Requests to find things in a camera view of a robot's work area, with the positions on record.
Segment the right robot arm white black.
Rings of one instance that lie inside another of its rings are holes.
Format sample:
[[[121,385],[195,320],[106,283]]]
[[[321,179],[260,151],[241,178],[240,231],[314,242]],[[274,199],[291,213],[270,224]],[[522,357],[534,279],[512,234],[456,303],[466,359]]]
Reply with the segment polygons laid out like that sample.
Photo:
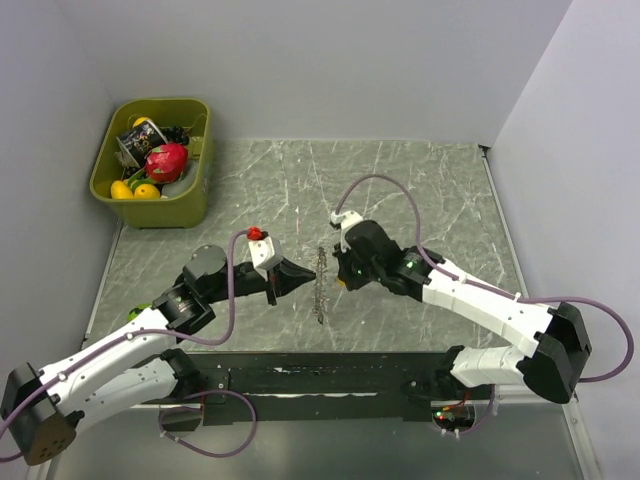
[[[356,212],[333,214],[330,223],[340,233],[333,255],[348,290],[376,282],[506,341],[504,347],[451,348],[436,375],[444,396],[459,398],[483,385],[524,385],[553,403],[571,400],[592,350],[577,307],[565,301],[555,307],[526,304],[495,293],[440,255],[416,246],[400,248],[377,222]]]

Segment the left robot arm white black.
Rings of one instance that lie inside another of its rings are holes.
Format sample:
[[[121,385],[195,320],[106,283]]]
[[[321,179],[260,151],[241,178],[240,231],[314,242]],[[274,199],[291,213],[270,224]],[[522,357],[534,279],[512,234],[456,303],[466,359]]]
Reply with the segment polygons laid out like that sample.
[[[118,330],[44,367],[14,368],[1,401],[1,432],[18,450],[2,462],[39,465],[81,432],[132,406],[191,399],[198,372],[177,346],[202,341],[196,334],[214,319],[213,304],[263,294],[274,305],[316,278],[286,259],[274,240],[251,240],[248,246],[251,259],[240,264],[234,264],[232,249],[197,249],[174,285]]]

